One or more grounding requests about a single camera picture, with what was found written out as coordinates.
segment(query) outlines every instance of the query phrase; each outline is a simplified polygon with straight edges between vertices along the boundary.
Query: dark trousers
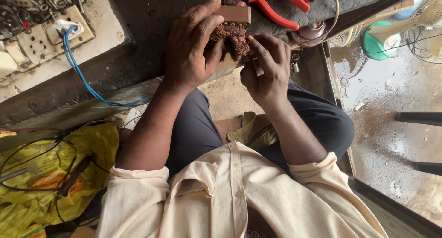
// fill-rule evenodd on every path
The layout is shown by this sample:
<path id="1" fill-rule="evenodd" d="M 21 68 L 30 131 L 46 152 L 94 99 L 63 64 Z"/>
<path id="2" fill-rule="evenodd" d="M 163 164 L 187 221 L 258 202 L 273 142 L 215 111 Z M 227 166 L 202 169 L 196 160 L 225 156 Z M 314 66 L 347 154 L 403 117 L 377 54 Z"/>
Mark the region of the dark trousers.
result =
<path id="1" fill-rule="evenodd" d="M 355 137 L 350 117 L 330 101 L 293 83 L 289 83 L 287 98 L 324 149 L 334 152 L 338 159 L 342 157 Z M 209 105 L 207 97 L 198 89 L 184 100 L 173 125 L 166 162 L 171 177 L 201 155 L 223 145 L 210 116 Z M 290 175 L 279 141 L 259 153 Z"/>

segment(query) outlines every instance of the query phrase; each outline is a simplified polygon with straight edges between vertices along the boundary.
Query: man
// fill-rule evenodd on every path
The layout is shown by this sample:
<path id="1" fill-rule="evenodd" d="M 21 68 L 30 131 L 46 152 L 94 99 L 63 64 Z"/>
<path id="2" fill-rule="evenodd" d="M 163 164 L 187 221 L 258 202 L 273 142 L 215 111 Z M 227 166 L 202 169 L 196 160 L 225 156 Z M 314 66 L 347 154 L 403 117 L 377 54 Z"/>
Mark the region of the man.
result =
<path id="1" fill-rule="evenodd" d="M 220 5 L 211 0 L 174 22 L 164 80 L 111 169 L 96 237 L 387 237 L 335 164 L 353 123 L 327 100 L 288 86 L 290 48 L 281 40 L 249 36 L 257 63 L 243 69 L 279 142 L 260 154 L 222 144 L 196 89 L 220 59 L 222 41 L 203 56 L 224 21 L 212 15 Z"/>

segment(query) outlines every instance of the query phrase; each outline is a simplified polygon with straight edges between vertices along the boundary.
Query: man's left hand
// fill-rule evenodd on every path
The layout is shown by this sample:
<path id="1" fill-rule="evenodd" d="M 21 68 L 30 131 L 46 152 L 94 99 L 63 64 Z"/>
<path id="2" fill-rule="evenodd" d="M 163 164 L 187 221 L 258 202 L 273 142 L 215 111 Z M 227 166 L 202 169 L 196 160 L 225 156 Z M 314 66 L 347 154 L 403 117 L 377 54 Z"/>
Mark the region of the man's left hand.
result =
<path id="1" fill-rule="evenodd" d="M 210 34 L 224 21 L 222 16 L 212 15 L 220 6 L 221 0 L 211 0 L 192 7 L 173 23 L 163 80 L 169 88 L 188 94 L 215 72 L 224 40 L 218 41 L 206 57 L 203 51 Z"/>

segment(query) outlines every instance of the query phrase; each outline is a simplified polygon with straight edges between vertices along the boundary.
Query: wet floor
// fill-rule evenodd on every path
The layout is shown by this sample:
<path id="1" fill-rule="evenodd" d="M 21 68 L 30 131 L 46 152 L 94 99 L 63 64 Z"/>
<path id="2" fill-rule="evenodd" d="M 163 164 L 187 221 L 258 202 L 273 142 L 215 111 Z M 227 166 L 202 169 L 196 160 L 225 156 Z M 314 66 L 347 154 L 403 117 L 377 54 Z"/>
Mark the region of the wet floor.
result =
<path id="1" fill-rule="evenodd" d="M 330 53 L 344 110 L 355 123 L 356 178 L 442 226 L 442 176 L 412 167 L 442 163 L 442 127 L 394 121 L 401 111 L 442 111 L 442 65 L 419 60 L 406 46 L 373 60 L 359 39 Z"/>

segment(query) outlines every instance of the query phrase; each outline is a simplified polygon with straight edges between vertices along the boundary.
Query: yellow plastic bag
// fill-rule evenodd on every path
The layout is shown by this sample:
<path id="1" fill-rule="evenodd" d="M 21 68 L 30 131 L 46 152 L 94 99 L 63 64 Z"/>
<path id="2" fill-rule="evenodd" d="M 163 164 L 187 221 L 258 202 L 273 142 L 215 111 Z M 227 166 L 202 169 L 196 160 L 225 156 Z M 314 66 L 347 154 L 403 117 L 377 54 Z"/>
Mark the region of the yellow plastic bag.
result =
<path id="1" fill-rule="evenodd" d="M 50 152 L 43 154 L 8 173 L 22 168 L 29 172 L 7 180 L 4 184 L 15 188 L 49 189 L 57 188 L 66 174 L 74 156 L 71 172 L 86 156 L 93 157 L 102 168 L 109 170 L 115 160 L 119 141 L 115 123 L 87 126 L 71 133 Z M 36 142 L 19 151 L 8 160 L 4 170 L 30 159 L 55 145 L 54 140 Z M 0 165 L 16 149 L 0 153 Z M 109 174 L 92 162 L 80 173 L 70 187 L 68 195 L 58 200 L 58 209 L 64 221 L 80 216 L 95 194 L 106 186 Z M 0 185 L 0 237 L 1 238 L 44 238 L 44 227 L 61 223 L 55 208 L 57 191 L 24 192 Z"/>

